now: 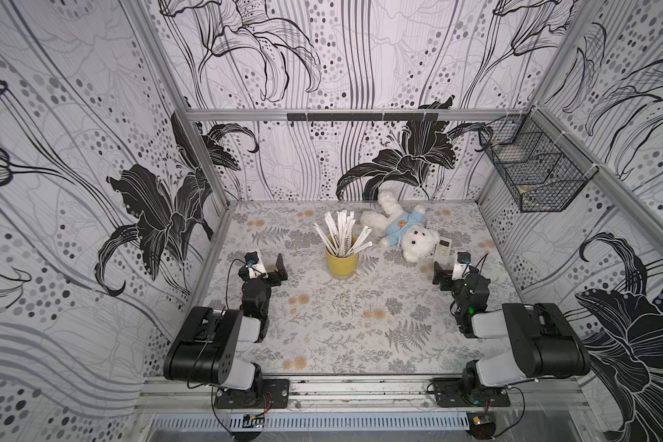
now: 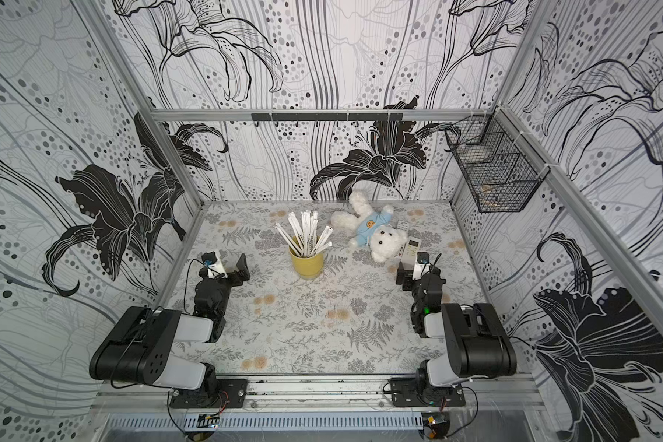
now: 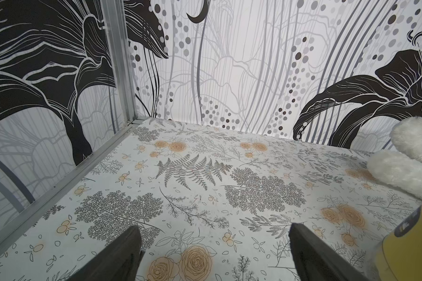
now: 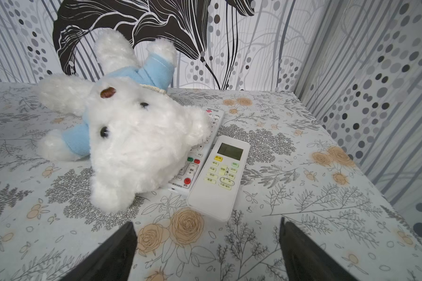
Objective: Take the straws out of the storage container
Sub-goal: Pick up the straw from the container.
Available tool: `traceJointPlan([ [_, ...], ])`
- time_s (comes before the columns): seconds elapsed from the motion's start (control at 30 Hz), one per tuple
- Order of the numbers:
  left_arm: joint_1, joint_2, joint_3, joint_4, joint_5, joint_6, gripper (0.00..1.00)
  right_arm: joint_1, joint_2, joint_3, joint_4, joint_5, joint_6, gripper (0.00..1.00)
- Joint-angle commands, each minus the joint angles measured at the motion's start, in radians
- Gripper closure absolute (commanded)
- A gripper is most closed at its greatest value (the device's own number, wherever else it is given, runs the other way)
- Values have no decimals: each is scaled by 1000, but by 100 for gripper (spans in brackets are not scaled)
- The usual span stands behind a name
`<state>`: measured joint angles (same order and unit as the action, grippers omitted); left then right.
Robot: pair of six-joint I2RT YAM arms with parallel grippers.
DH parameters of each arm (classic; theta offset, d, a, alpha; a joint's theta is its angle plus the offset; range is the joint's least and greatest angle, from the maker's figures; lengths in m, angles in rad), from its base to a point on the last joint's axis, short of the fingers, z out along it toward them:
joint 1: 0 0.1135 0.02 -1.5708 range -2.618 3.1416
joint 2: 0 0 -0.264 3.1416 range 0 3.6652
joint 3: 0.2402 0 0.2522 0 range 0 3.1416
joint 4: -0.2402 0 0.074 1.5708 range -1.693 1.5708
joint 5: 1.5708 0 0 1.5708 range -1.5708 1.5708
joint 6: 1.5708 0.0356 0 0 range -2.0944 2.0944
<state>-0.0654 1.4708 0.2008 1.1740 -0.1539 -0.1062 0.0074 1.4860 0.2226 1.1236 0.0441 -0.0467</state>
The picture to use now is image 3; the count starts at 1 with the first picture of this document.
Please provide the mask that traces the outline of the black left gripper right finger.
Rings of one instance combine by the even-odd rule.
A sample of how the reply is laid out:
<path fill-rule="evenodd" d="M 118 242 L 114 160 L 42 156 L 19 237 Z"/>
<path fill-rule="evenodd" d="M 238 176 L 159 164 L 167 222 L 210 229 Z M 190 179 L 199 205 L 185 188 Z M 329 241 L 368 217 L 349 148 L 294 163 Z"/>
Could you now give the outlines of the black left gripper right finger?
<path fill-rule="evenodd" d="M 302 281 L 366 281 L 367 278 L 302 224 L 289 231 L 290 249 Z"/>

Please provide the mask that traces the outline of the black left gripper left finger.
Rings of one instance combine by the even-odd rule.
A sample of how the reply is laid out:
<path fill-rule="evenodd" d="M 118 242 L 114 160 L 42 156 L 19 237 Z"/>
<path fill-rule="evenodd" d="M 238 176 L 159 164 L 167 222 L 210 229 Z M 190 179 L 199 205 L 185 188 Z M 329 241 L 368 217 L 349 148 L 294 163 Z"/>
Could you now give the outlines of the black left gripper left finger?
<path fill-rule="evenodd" d="M 137 226 L 131 226 L 106 246 L 70 281 L 135 281 L 145 251 Z"/>

